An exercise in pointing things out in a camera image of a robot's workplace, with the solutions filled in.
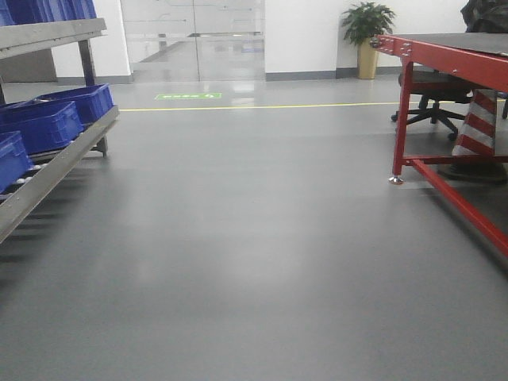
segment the glass wall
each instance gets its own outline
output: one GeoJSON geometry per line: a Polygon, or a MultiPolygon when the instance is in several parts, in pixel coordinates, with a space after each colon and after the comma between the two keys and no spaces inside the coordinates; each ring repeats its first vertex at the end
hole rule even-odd
{"type": "Polygon", "coordinates": [[[121,0],[137,82],[264,79],[264,0],[121,0]]]}

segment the baseboard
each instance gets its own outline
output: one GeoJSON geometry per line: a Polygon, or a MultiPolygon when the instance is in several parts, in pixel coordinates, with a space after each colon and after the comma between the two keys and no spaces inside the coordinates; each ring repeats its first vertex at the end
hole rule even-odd
{"type": "MultiPolygon", "coordinates": [[[[59,85],[74,86],[84,85],[85,79],[83,77],[59,77],[56,79],[59,85]]],[[[111,75],[103,77],[95,77],[96,83],[109,83],[110,85],[125,85],[133,82],[131,75],[111,75]]]]}
{"type": "Polygon", "coordinates": [[[295,71],[286,73],[266,73],[267,81],[296,81],[310,79],[335,79],[335,71],[295,71]]]}
{"type": "MultiPolygon", "coordinates": [[[[386,74],[400,74],[402,67],[400,66],[382,66],[378,67],[376,70],[376,74],[386,75],[386,74]]],[[[351,78],[356,77],[358,74],[357,67],[338,67],[335,72],[335,78],[351,78]]]]}

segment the blue plastic crate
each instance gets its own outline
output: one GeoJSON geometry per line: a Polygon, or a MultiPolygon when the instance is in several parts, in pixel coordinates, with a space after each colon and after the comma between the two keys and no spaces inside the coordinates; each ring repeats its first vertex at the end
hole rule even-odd
{"type": "Polygon", "coordinates": [[[20,131],[28,154],[69,145],[83,125],[74,102],[48,102],[0,110],[0,133],[20,131]]]}
{"type": "Polygon", "coordinates": [[[37,0],[43,10],[43,22],[74,20],[74,11],[68,0],[37,0]]]}
{"type": "Polygon", "coordinates": [[[76,19],[96,18],[94,2],[92,0],[68,0],[76,19]]]}
{"type": "Polygon", "coordinates": [[[6,0],[0,0],[0,26],[14,25],[6,0]]]}
{"type": "Polygon", "coordinates": [[[40,101],[76,102],[79,118],[84,125],[96,122],[113,107],[108,84],[44,94],[33,99],[33,102],[40,101]]]}
{"type": "Polygon", "coordinates": [[[33,166],[21,133],[0,133],[0,193],[33,166]]]}
{"type": "Polygon", "coordinates": [[[10,15],[15,24],[35,24],[43,22],[42,12],[37,0],[6,0],[10,15]]]}
{"type": "Polygon", "coordinates": [[[73,10],[67,0],[6,0],[16,24],[65,21],[73,19],[73,10]]]}

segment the metal shelf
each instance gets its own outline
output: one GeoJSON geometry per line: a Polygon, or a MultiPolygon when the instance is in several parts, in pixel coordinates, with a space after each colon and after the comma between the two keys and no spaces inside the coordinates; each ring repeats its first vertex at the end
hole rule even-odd
{"type": "MultiPolygon", "coordinates": [[[[101,36],[102,30],[106,30],[106,23],[102,18],[2,26],[0,60],[77,42],[85,83],[92,86],[95,83],[95,74],[89,39],[101,36]]],[[[0,104],[3,103],[5,99],[0,85],[0,104]]],[[[113,127],[118,114],[118,107],[115,106],[60,153],[55,155],[52,152],[52,156],[55,156],[49,163],[37,170],[28,182],[8,195],[8,198],[0,204],[0,243],[90,150],[97,150],[106,155],[106,133],[113,127]]]]}
{"type": "Polygon", "coordinates": [[[115,106],[0,204],[0,243],[106,135],[118,114],[115,106]]]}
{"type": "Polygon", "coordinates": [[[2,26],[0,60],[100,37],[103,30],[106,30],[103,18],[2,26]]]}

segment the chair base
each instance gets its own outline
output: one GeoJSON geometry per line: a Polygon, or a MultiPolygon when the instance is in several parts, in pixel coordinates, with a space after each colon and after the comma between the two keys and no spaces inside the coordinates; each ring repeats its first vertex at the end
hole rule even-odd
{"type": "MultiPolygon", "coordinates": [[[[423,109],[423,110],[409,110],[408,114],[416,115],[415,117],[411,117],[407,120],[407,125],[411,125],[416,123],[417,121],[423,121],[425,119],[430,119],[432,124],[436,124],[437,121],[443,123],[446,127],[452,130],[452,133],[448,135],[448,139],[450,141],[454,141],[458,134],[459,130],[455,125],[450,121],[450,119],[459,119],[463,121],[465,119],[464,115],[453,113],[452,111],[447,111],[439,108],[439,104],[434,103],[434,106],[431,109],[423,109]]],[[[398,120],[398,111],[391,116],[392,121],[398,120]]]]}

